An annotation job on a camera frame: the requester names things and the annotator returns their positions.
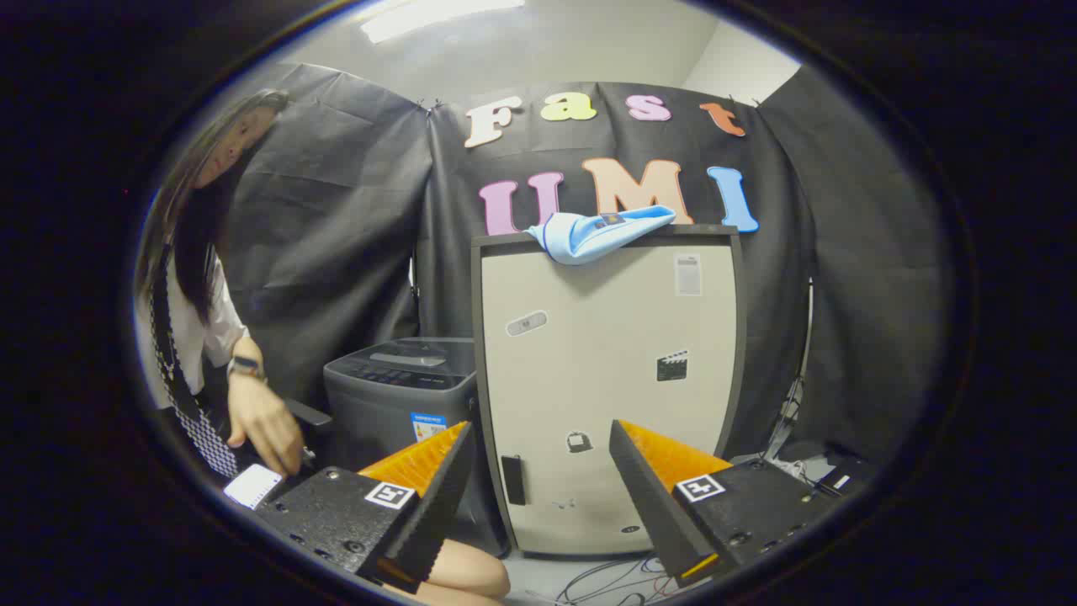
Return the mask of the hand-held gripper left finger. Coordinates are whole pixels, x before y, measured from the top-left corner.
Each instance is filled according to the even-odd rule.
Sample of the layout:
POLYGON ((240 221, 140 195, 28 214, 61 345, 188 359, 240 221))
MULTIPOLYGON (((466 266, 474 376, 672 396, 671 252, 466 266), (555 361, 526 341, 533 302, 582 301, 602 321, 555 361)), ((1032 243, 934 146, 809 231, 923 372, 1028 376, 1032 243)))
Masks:
POLYGON ((327 564, 412 593, 453 525, 474 460, 473 423, 454 423, 361 471, 327 465, 253 511, 327 564))

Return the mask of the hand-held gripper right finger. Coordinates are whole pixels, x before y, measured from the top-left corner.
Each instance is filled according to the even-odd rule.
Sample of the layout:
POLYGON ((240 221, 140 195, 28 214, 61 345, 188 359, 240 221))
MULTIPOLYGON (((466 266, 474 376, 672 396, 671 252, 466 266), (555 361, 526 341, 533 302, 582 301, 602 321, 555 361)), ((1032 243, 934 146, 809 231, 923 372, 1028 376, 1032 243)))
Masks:
POLYGON ((834 509, 769 461, 732 465, 623 419, 611 423, 609 455, 679 587, 770 561, 834 509))

